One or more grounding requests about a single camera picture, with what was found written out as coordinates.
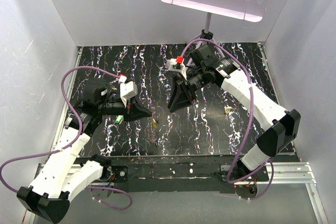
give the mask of black marble table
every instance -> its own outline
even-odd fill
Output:
[[[252,81],[276,101],[266,65],[256,43],[221,44],[248,69]],[[151,118],[118,124],[116,116],[106,116],[81,156],[116,155],[224,155],[235,154],[243,139],[248,111],[229,93],[216,85],[206,85],[197,92],[198,101],[191,107],[170,113],[171,72],[166,60],[180,55],[184,45],[135,45],[84,47],[80,66],[95,66],[113,73],[125,74],[138,85],[139,101],[153,111]],[[104,78],[113,90],[118,82],[98,71],[78,71],[71,101],[80,99],[89,78]],[[229,115],[224,107],[231,106]],[[254,120],[244,153],[263,133]],[[283,153],[293,153],[290,145]]]

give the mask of gray floor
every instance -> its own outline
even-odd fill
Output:
[[[92,200],[89,190],[71,203],[61,221],[67,223],[317,223],[304,184],[272,185],[260,199],[223,197],[214,192],[132,193],[133,206],[116,211]],[[112,195],[109,202],[125,206],[124,195]],[[34,224],[48,222],[36,218]]]

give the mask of red button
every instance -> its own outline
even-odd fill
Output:
[[[183,57],[182,56],[178,56],[177,58],[176,58],[176,62],[177,63],[182,63],[183,62]]]

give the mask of wall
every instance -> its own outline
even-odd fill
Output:
[[[78,46],[185,43],[206,13],[160,0],[52,0]],[[217,41],[265,41],[286,0],[270,0],[262,21],[213,15]]]
[[[60,81],[77,47],[51,0],[0,0],[0,163],[50,150],[64,100]],[[3,175],[29,185],[38,162],[17,162]],[[20,223],[24,207],[0,185],[0,222]]]
[[[295,140],[311,164],[330,223],[334,210],[336,0],[288,0],[266,41],[280,102],[302,116]]]

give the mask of small green object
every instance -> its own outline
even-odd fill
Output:
[[[123,115],[118,115],[115,122],[120,123],[122,120],[124,120],[124,116]]]

